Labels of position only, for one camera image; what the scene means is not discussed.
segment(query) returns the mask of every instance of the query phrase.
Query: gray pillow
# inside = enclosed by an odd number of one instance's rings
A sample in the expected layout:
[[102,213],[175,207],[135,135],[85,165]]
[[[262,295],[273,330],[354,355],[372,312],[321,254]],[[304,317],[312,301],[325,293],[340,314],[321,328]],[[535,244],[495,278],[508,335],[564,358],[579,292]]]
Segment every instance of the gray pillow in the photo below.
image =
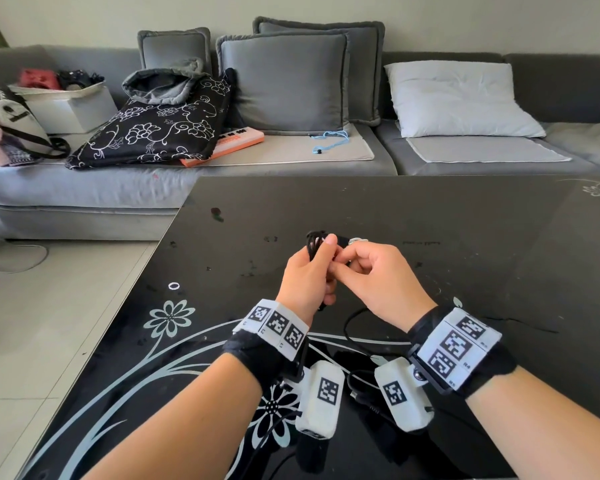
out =
[[378,94],[382,73],[384,23],[300,23],[263,16],[253,21],[253,33],[289,30],[325,31],[341,29],[349,37],[349,119],[369,126],[380,124]]
[[211,34],[206,27],[168,32],[138,32],[138,49],[143,69],[167,68],[173,63],[199,57],[205,63],[204,71],[211,74]]
[[233,106],[266,134],[322,134],[348,120],[348,35],[341,30],[228,35],[216,40],[220,72],[233,68]]

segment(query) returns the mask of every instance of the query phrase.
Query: person's left hand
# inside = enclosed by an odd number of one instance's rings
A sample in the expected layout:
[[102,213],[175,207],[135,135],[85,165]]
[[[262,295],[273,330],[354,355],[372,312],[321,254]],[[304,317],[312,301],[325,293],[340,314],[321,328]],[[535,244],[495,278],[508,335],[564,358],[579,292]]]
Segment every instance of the person's left hand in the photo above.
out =
[[302,248],[289,258],[276,301],[282,303],[311,326],[313,315],[322,302],[336,302],[336,280],[327,276],[329,263],[338,250],[336,234],[329,234],[312,261]]

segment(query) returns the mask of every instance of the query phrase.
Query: forearm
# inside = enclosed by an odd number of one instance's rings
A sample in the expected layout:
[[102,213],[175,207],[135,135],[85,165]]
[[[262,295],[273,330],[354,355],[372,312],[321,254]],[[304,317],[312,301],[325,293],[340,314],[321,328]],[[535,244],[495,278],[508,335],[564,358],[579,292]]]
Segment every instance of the forearm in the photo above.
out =
[[222,479],[261,395],[255,377],[225,353],[84,479]]
[[521,367],[467,404],[521,479],[600,479],[600,419]]

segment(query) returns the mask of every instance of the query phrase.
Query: black glass table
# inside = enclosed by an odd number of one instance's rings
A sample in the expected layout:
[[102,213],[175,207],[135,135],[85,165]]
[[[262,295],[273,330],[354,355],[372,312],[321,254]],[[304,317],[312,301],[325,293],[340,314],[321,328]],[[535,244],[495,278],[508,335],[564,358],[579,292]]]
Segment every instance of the black glass table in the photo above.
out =
[[[29,460],[27,479],[78,479],[221,352],[259,298],[274,298],[311,230],[400,248],[440,304],[504,333],[522,366],[600,416],[600,176],[201,178]],[[307,365],[372,369],[343,336],[361,307],[346,288],[320,312]],[[404,334],[371,314],[348,332],[405,353]],[[464,402],[425,386],[435,416],[401,433],[345,391],[320,477],[493,478],[513,472]],[[295,391],[264,391],[232,464],[238,478]],[[310,478],[286,420],[247,478]]]

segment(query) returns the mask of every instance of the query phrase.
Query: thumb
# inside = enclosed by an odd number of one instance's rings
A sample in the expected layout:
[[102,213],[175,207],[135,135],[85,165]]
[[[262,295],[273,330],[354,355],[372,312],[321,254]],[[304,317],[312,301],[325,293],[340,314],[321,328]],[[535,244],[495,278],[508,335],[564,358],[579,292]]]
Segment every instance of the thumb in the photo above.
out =
[[353,291],[353,294],[360,297],[360,293],[364,291],[366,275],[356,273],[349,266],[339,262],[332,262],[329,265],[329,272],[334,277],[344,284],[347,288]]
[[324,270],[324,273],[327,274],[327,267],[335,256],[336,249],[338,249],[338,238],[336,234],[329,234],[324,238],[313,258],[312,263],[314,263],[314,266]]

